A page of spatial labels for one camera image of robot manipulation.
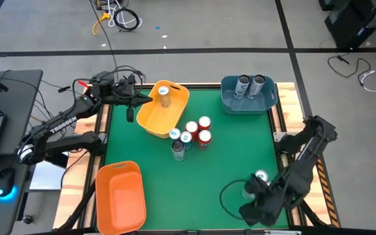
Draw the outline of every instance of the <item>metal bracket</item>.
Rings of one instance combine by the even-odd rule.
[[[301,235],[301,231],[265,230],[265,235]]]
[[[108,141],[108,136],[106,133],[99,133],[98,137],[101,139],[101,143],[107,143]]]
[[[275,142],[280,142],[281,139],[282,139],[286,134],[296,135],[297,133],[278,132],[278,133],[273,133],[273,134],[274,134],[274,141],[275,141]]]

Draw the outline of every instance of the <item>soda can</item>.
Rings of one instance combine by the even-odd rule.
[[[172,154],[174,155],[175,161],[182,161],[185,158],[185,146],[181,140],[175,140],[172,143]]]
[[[179,139],[180,139],[180,136],[181,136],[181,131],[180,131],[178,128],[173,128],[173,129],[170,130],[170,132],[169,132],[169,137],[170,137],[172,140],[179,140]]]
[[[191,148],[193,136],[188,131],[181,133],[181,141],[185,145],[185,150],[188,151]]]
[[[193,140],[198,139],[198,124],[195,121],[188,121],[185,125],[185,130],[191,133]]]
[[[262,75],[256,75],[249,86],[249,92],[247,93],[248,99],[254,99],[265,84],[265,77]]]
[[[248,193],[248,192],[246,191],[245,187],[242,188],[242,195],[243,195],[243,198],[244,198],[244,199],[248,199],[248,200],[250,200],[250,199],[255,199],[255,194],[253,194],[253,193]]]
[[[209,130],[210,126],[212,125],[212,121],[209,117],[207,116],[202,116],[198,120],[198,128],[202,130]]]
[[[198,148],[206,150],[212,141],[212,133],[209,130],[200,131],[198,134]]]
[[[268,181],[268,173],[266,173],[266,171],[264,170],[257,170],[255,176],[262,179],[265,182]]]
[[[161,98],[162,107],[168,108],[170,106],[169,88],[167,86],[161,86],[158,89],[158,92]]]
[[[251,79],[248,76],[241,75],[238,78],[238,83],[236,84],[236,88],[234,88],[234,98],[242,99],[250,83],[251,83]]]

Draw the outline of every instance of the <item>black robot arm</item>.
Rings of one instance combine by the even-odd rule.
[[[54,164],[63,164],[60,160],[63,151],[80,148],[97,155],[101,139],[92,131],[53,142],[48,142],[48,139],[75,121],[97,114],[103,104],[128,106],[127,121],[133,122],[133,108],[152,101],[152,98],[140,93],[141,87],[135,91],[135,75],[139,76],[141,81],[144,76],[140,71],[135,72],[118,83],[114,83],[111,72],[101,72],[95,75],[87,80],[89,85],[80,82],[87,89],[83,95],[75,99],[72,107],[42,122],[41,125],[33,127],[30,133],[22,138],[17,147],[19,162],[33,165],[47,159]]]
[[[239,209],[249,226],[256,223],[272,226],[284,206],[293,208],[299,205],[309,193],[313,167],[327,144],[336,140],[337,133],[333,125],[319,116],[309,116],[304,123],[302,132],[295,136],[285,135],[278,145],[280,152],[295,154],[305,144],[296,160],[280,172],[270,185],[254,174],[245,184],[245,190],[255,195],[254,201]]]

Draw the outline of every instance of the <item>concrete floor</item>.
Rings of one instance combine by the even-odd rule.
[[[281,3],[295,48],[319,48],[324,39],[322,48],[334,47],[324,26],[328,13],[321,11],[318,1]],[[103,23],[115,50],[287,47],[275,1],[131,0],[129,8],[144,21],[135,32],[118,33]],[[87,1],[5,0],[0,10],[0,52],[108,50],[102,46],[106,43],[102,32],[96,37],[91,33],[94,21]],[[367,42],[363,47],[376,48],[376,32]],[[332,55],[297,54],[303,80],[299,83],[305,85],[312,113],[337,127],[339,138],[327,147],[324,158],[341,225],[376,229],[376,93],[362,89],[356,77],[345,79],[331,71],[326,61]],[[332,64],[350,73],[359,57],[376,70],[376,53],[348,55],[351,65]],[[276,82],[297,82],[288,53],[116,55],[116,59],[119,65],[146,73],[148,82],[218,82],[229,74],[256,73]],[[43,79],[59,86],[113,67],[108,54],[0,57],[0,71],[42,69]],[[366,84],[376,89],[376,73]],[[40,90],[52,112],[72,104],[70,93],[58,94],[45,84]],[[33,115],[43,118],[38,110]],[[31,226],[16,225],[13,233],[50,230],[58,196],[54,192],[30,195],[26,213],[38,219]],[[37,213],[35,208],[41,204],[43,209]]]

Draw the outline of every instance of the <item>wooden table frame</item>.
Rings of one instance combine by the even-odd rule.
[[[220,87],[220,83],[181,85],[189,89]],[[144,89],[151,89],[152,87],[153,84],[144,85]],[[294,83],[277,83],[277,90],[279,102],[268,112],[272,131],[300,132],[304,127],[302,123],[303,115]],[[107,133],[110,128],[111,117],[112,107],[103,106],[98,115],[79,120],[76,124],[75,132],[78,134],[87,131]],[[80,156],[81,153],[73,153],[69,157],[68,166],[74,163]],[[89,154],[87,154],[65,175],[54,221],[54,228],[60,227],[73,212],[82,199],[83,193],[87,192],[91,182],[95,179],[96,172],[103,166],[104,160],[103,157],[90,157]],[[280,155],[277,156],[277,162],[280,170],[289,163],[285,156]],[[335,227],[340,227],[323,156],[319,157],[316,167],[313,169],[313,176],[314,180],[311,184],[311,190],[306,196],[305,201],[322,221],[332,224]],[[92,196],[86,210],[82,213],[75,227],[96,227],[96,218],[95,196]],[[290,227],[293,225],[311,226],[311,222],[309,222],[308,218],[306,218],[299,207],[287,210],[287,220]]]

